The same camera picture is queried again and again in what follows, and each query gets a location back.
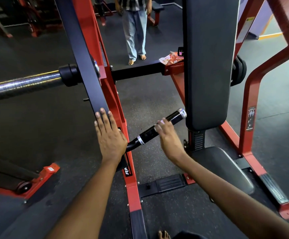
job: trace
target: plaid shirt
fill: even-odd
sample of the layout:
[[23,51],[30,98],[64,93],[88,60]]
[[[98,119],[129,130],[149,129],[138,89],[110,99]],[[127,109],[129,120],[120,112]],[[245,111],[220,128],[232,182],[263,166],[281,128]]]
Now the plaid shirt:
[[121,0],[122,8],[129,11],[144,11],[146,3],[147,0]]

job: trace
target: hand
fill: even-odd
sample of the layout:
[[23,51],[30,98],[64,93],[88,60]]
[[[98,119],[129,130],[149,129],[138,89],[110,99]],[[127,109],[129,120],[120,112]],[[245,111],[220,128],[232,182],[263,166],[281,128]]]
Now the hand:
[[126,152],[128,141],[118,129],[112,112],[108,112],[111,126],[105,109],[101,108],[100,112],[103,121],[99,112],[96,112],[95,128],[102,154],[102,163],[113,163],[118,166],[122,155]]
[[147,5],[146,5],[146,11],[147,11],[147,15],[149,15],[152,11],[152,1],[148,0]]
[[161,147],[164,153],[173,163],[178,164],[178,161],[186,152],[172,123],[163,118],[162,121],[158,121],[155,128],[160,135]]
[[117,2],[116,2],[116,11],[117,11],[118,13],[121,13],[121,6],[120,6],[120,4],[117,3]]

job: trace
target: black pants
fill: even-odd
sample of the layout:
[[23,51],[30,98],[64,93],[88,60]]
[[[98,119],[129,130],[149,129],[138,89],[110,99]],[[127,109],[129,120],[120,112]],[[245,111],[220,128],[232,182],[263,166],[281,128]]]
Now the black pants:
[[206,238],[195,233],[182,231],[176,234],[175,237],[172,237],[172,239],[206,239]]

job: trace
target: toe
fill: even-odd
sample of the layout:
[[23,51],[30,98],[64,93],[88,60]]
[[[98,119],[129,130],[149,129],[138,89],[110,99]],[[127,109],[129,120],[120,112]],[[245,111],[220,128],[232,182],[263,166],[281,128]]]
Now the toe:
[[163,239],[162,238],[162,231],[158,231],[158,237],[159,237],[159,239]]

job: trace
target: black handle grip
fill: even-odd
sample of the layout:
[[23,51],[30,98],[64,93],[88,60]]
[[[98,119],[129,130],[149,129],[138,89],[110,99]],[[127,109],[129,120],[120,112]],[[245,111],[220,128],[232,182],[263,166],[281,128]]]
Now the black handle grip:
[[[184,118],[186,118],[186,112],[182,108],[176,110],[174,113],[166,117],[166,119],[172,122],[173,125],[177,124]],[[156,132],[154,126],[150,127],[149,129],[138,135],[137,138],[128,143],[126,147],[126,152],[129,152],[139,147],[140,145],[146,144],[148,141],[150,141],[151,139],[155,138],[158,135],[159,134]]]

